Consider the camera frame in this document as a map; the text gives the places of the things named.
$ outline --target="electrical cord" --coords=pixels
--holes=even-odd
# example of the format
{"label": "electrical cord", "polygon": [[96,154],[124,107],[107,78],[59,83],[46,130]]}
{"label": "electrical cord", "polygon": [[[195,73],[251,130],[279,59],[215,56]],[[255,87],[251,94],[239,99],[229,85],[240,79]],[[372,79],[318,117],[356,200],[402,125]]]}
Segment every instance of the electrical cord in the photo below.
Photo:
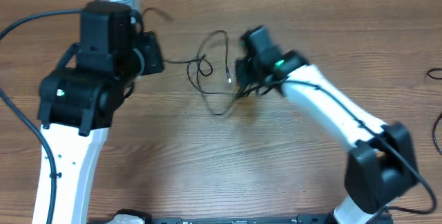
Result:
{"label": "electrical cord", "polygon": [[69,61],[72,59],[72,57],[77,54],[78,50],[80,49],[79,43],[73,43],[69,46],[68,50],[63,54],[61,59],[58,61],[55,69],[62,69],[66,67],[69,63]]}
{"label": "electrical cord", "polygon": [[[434,80],[442,80],[442,77],[436,77],[431,75],[431,73],[433,73],[434,71],[442,71],[442,68],[432,68],[429,71],[427,71],[426,75]],[[442,149],[440,148],[437,139],[436,139],[436,129],[437,126],[439,125],[439,122],[442,120],[442,113],[439,114],[439,117],[436,119],[436,121],[433,124],[433,128],[432,128],[432,133],[433,133],[433,143],[434,146],[436,147],[436,150],[442,155]]]}
{"label": "electrical cord", "polygon": [[[78,14],[81,9],[73,9],[73,10],[56,10],[50,12],[42,12],[34,15],[30,15],[28,17],[19,19],[15,23],[6,27],[2,32],[0,32],[0,41],[16,27],[24,24],[28,21],[39,19],[42,17],[56,16],[56,15],[67,15],[67,14]],[[15,113],[15,115],[34,133],[37,139],[40,141],[46,155],[48,156],[49,167],[50,167],[50,201],[49,201],[49,209],[48,209],[48,218],[46,219],[47,224],[52,223],[52,219],[54,217],[55,210],[55,197],[57,195],[57,168],[55,166],[54,155],[52,154],[52,150],[49,147],[48,142],[37,129],[37,127],[15,106],[15,104],[11,101],[11,99],[6,95],[3,89],[0,87],[0,97],[6,103],[7,106],[11,108],[11,110]]]}
{"label": "electrical cord", "polygon": [[146,13],[148,13],[150,11],[157,13],[160,17],[162,17],[166,21],[169,21],[169,22],[173,21],[173,17],[171,15],[169,15],[167,12],[165,12],[165,11],[159,9],[159,8],[156,8],[156,7],[149,7],[149,8],[144,9],[142,14],[141,14],[142,17],[144,18]]}
{"label": "electrical cord", "polygon": [[[193,88],[195,88],[198,92],[201,93],[202,99],[206,105],[207,110],[210,112],[211,115],[222,116],[230,111],[230,109],[232,108],[233,104],[236,101],[236,97],[240,94],[240,91],[242,90],[242,88],[240,88],[240,90],[235,94],[235,93],[222,93],[222,92],[208,92],[208,91],[203,90],[201,87],[200,75],[203,77],[208,77],[213,74],[213,66],[210,63],[210,61],[206,58],[206,54],[201,55],[202,50],[204,49],[206,44],[216,35],[222,35],[224,37],[224,47],[226,49],[225,56],[224,56],[224,67],[225,67],[227,81],[228,81],[228,83],[231,83],[232,80],[231,80],[231,75],[230,75],[230,70],[229,70],[229,36],[225,30],[215,30],[215,31],[211,32],[200,44],[200,47],[198,48],[197,54],[194,59],[190,59],[190,60],[186,60],[186,61],[170,61],[170,60],[164,59],[164,62],[170,63],[170,64],[187,64],[187,68],[186,68],[187,79],[192,84]],[[205,73],[202,70],[202,67],[201,67],[202,62],[206,63],[209,66],[210,71],[208,73]],[[190,74],[190,67],[191,67],[192,63],[196,63],[196,66],[197,66],[196,82],[193,81],[191,74]],[[235,97],[232,99],[232,101],[230,101],[230,103],[228,103],[227,107],[222,112],[217,113],[212,109],[211,105],[209,104],[209,102],[206,98],[207,95],[234,95]]]}
{"label": "electrical cord", "polygon": [[132,95],[133,91],[135,90],[135,82],[132,82],[128,88],[129,91],[124,95],[123,100],[129,98]]}

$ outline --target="thin black wire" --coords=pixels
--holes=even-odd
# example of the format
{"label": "thin black wire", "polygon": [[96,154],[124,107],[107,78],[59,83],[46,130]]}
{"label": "thin black wire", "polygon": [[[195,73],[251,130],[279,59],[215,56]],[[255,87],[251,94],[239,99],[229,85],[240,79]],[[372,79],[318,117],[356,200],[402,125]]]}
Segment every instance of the thin black wire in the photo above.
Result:
{"label": "thin black wire", "polygon": [[135,90],[135,82],[132,82],[129,85],[129,91],[124,95],[123,100],[129,98],[132,95],[134,90]]}
{"label": "thin black wire", "polygon": [[[426,75],[434,80],[442,80],[442,77],[435,77],[435,76],[431,75],[431,73],[433,73],[434,71],[442,71],[442,68],[432,68],[429,71],[427,71]],[[437,139],[436,139],[436,129],[437,129],[437,126],[439,125],[439,122],[441,121],[441,119],[442,119],[442,113],[439,115],[439,117],[434,122],[432,132],[433,132],[434,146],[436,147],[436,150],[442,155],[442,149],[440,148],[440,146],[437,142]]]}
{"label": "thin black wire", "polygon": [[367,224],[375,224],[383,214],[389,214],[389,213],[390,212],[388,211],[388,209],[382,208],[377,213],[375,213],[375,215],[373,215],[371,219],[368,220]]}
{"label": "thin black wire", "polygon": [[[6,27],[2,32],[0,32],[0,41],[16,27],[24,24],[28,21],[39,19],[42,17],[56,16],[56,15],[66,15],[66,14],[78,14],[81,12],[81,9],[73,9],[73,10],[56,10],[51,12],[42,12],[37,13],[35,15],[30,15],[28,17],[19,19],[15,23]],[[55,210],[55,197],[57,195],[57,168],[55,166],[54,155],[52,154],[52,150],[49,147],[48,142],[40,133],[40,131],[35,127],[35,125],[18,109],[15,104],[10,100],[10,98],[6,95],[3,89],[0,87],[0,97],[9,106],[15,115],[34,133],[37,139],[40,141],[46,155],[48,156],[49,167],[50,167],[50,201],[49,201],[49,209],[48,209],[48,218],[46,219],[47,224],[52,223],[52,219],[54,217]]]}
{"label": "thin black wire", "polygon": [[440,148],[437,139],[436,139],[436,129],[437,126],[439,125],[439,122],[442,120],[442,113],[439,114],[439,117],[437,118],[437,120],[434,122],[433,124],[433,142],[434,142],[434,146],[436,147],[437,151],[442,155],[442,149]]}
{"label": "thin black wire", "polygon": [[[266,87],[270,87],[270,86],[275,86],[275,85],[279,85],[279,84],[284,84],[284,83],[292,83],[292,84],[299,84],[299,85],[303,85],[303,86],[309,86],[314,88],[315,90],[319,90],[322,91],[323,93],[325,93],[327,96],[329,96],[333,101],[335,101],[335,103],[337,103],[348,115],[350,115],[350,117],[352,117],[362,128],[364,128],[368,133],[370,133],[371,135],[373,135],[377,140],[379,140],[381,142],[381,144],[396,158],[398,159],[412,174],[413,176],[422,184],[422,186],[424,186],[424,188],[427,190],[428,194],[430,195],[430,198],[432,200],[432,206],[431,208],[427,209],[427,210],[416,210],[416,209],[408,209],[405,207],[384,207],[384,209],[386,210],[397,210],[397,211],[402,211],[402,212],[408,212],[408,213],[412,213],[412,214],[431,214],[433,213],[436,208],[437,208],[437,198],[436,195],[433,192],[433,189],[430,187],[430,185],[427,183],[427,181],[419,174],[419,172],[417,172],[412,166],[411,164],[404,159],[403,156],[401,156],[391,145],[388,144],[387,140],[380,136],[379,134],[375,133],[374,131],[372,131],[369,127],[367,127],[367,125],[365,125],[365,123],[358,119],[354,113],[352,113],[341,101],[339,101],[333,94],[331,94],[329,91],[323,89],[321,86],[319,85],[315,85],[315,84],[311,84],[309,82],[302,82],[302,81],[296,81],[296,80],[283,80],[283,81],[277,81],[277,82],[270,82],[265,84],[264,86]],[[247,94],[250,93],[256,89],[262,88],[264,86],[255,86],[253,88],[250,88],[246,91],[244,91],[242,94]]]}
{"label": "thin black wire", "polygon": [[[208,77],[213,74],[213,66],[210,63],[210,61],[206,58],[206,55],[202,53],[202,50],[206,46],[206,44],[216,35],[223,35],[224,36],[224,47],[226,49],[225,56],[224,56],[224,65],[225,65],[225,71],[226,71],[226,77],[229,81],[231,81],[230,77],[230,71],[229,71],[229,36],[227,35],[227,32],[225,30],[215,30],[211,32],[200,44],[200,47],[198,48],[196,57],[194,59],[186,60],[186,61],[169,61],[167,59],[164,59],[164,62],[170,63],[170,64],[187,64],[186,73],[187,73],[187,79],[192,84],[193,88],[195,88],[198,92],[201,93],[202,99],[206,105],[207,110],[212,115],[216,116],[222,116],[225,115],[230,111],[233,104],[236,101],[236,97],[233,97],[233,99],[228,103],[227,107],[220,113],[215,112],[209,102],[207,101],[206,96],[207,95],[237,95],[238,93],[223,93],[223,92],[208,92],[202,89],[201,83],[200,83],[200,75],[203,77]],[[205,62],[208,66],[210,71],[208,73],[205,73],[202,70],[202,62]],[[193,81],[191,74],[190,74],[190,67],[192,63],[196,63],[197,66],[197,73],[196,73],[196,82]]]}
{"label": "thin black wire", "polygon": [[73,43],[69,46],[68,50],[63,54],[61,59],[58,61],[55,69],[62,69],[66,67],[69,63],[69,61],[72,59],[72,57],[77,54],[78,50],[80,49],[79,43]]}
{"label": "thin black wire", "polygon": [[259,96],[264,96],[266,94],[268,94],[272,89],[274,88],[274,86],[269,86],[266,91],[262,92],[261,94],[259,94]]}
{"label": "thin black wire", "polygon": [[433,73],[434,71],[442,71],[442,68],[432,68],[432,69],[430,69],[429,71],[427,71],[427,76],[432,78],[432,79],[435,79],[435,80],[442,80],[442,77],[436,77],[436,76],[431,75],[431,73]]}

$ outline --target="wooden table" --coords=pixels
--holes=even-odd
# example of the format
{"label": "wooden table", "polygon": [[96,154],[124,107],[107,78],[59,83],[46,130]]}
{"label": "wooden table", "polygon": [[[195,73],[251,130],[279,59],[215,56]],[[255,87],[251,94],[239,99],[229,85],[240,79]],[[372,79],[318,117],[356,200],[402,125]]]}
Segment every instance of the wooden table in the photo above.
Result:
{"label": "wooden table", "polygon": [[[0,0],[0,28],[31,13],[78,8],[91,0]],[[431,139],[441,112],[442,84],[424,78],[442,66],[441,0],[142,0],[175,17],[151,14],[164,56],[194,56],[212,30],[231,36],[230,65],[241,57],[238,37],[266,24],[283,50],[304,52],[345,94],[386,122],[410,128],[421,173],[442,196],[442,156]],[[41,79],[79,37],[78,16],[25,24],[0,45],[0,85],[35,124]],[[223,75],[220,42],[207,53],[215,75],[202,83],[233,91]],[[222,109],[229,98],[210,99]],[[40,166],[37,139],[0,103],[0,223],[30,223]],[[134,208],[183,218],[293,216],[328,212],[347,195],[346,155],[276,93],[236,104],[229,118],[208,114],[184,65],[166,65],[137,81],[116,112],[101,153],[90,217]],[[425,208],[415,187],[397,204]],[[395,213],[397,223],[440,223]]]}

